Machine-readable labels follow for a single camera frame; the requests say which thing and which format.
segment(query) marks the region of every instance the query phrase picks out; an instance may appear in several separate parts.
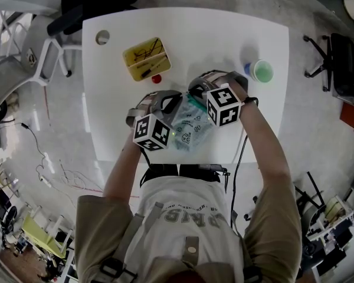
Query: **white t-shirt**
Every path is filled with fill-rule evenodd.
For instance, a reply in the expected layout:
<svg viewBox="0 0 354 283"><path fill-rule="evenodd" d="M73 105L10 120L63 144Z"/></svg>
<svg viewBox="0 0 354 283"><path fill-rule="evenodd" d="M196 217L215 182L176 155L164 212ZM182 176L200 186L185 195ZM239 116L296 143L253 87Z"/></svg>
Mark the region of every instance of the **white t-shirt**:
<svg viewBox="0 0 354 283"><path fill-rule="evenodd" d="M178 176L165 176L147 181L142 186L138 213L146 217L156 202L164 204L162 214L145 237L141 254L135 246L142 237L140 227L126 253L125 263L131 268L133 256L139 281L142 282L156 257L182 258L185 238L199 238L198 265L207 262L230 264L235 282L244 282L243 255L239 237L225 220L228 215L224 185Z"/></svg>

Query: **chair armrest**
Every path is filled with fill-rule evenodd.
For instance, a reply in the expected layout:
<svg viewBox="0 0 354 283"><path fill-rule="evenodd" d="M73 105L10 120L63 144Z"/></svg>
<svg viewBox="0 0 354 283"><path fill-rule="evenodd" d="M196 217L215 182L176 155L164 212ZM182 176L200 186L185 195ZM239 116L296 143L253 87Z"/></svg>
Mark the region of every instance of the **chair armrest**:
<svg viewBox="0 0 354 283"><path fill-rule="evenodd" d="M50 23L47 27L47 33L49 36L53 37L64 31L66 28L71 27L78 20L82 19L82 17L83 6L79 5Z"/></svg>

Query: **yellow box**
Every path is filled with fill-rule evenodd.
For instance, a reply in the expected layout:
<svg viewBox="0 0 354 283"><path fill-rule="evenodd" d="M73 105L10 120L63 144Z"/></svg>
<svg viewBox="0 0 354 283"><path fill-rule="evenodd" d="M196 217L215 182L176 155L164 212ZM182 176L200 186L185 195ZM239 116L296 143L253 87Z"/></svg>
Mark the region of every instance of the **yellow box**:
<svg viewBox="0 0 354 283"><path fill-rule="evenodd" d="M160 38L154 37L123 52L124 63L137 82L169 70L172 65Z"/></svg>

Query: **gray chair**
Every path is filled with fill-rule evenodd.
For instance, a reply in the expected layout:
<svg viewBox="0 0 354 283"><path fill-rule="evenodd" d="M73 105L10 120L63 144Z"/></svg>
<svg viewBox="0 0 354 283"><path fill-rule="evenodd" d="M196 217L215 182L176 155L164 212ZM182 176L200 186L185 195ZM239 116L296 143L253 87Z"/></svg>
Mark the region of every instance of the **gray chair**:
<svg viewBox="0 0 354 283"><path fill-rule="evenodd" d="M49 37L47 26L52 22L53 19L49 17L35 17L27 31L19 60L17 56L7 54L0 61L0 105L13 91L27 82L35 81L47 86L58 63L66 77L71 75L71 71L65 66L64 51L81 50L81 45L63 45L58 35Z"/></svg>

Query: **red ball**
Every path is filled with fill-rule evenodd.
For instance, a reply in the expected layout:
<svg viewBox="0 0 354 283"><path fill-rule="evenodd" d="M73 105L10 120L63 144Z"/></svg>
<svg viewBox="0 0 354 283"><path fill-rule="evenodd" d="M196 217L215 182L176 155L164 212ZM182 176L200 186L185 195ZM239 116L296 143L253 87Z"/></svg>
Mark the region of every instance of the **red ball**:
<svg viewBox="0 0 354 283"><path fill-rule="evenodd" d="M155 84L159 84L161 82L161 75L160 74L156 74L152 77L152 81L155 83Z"/></svg>

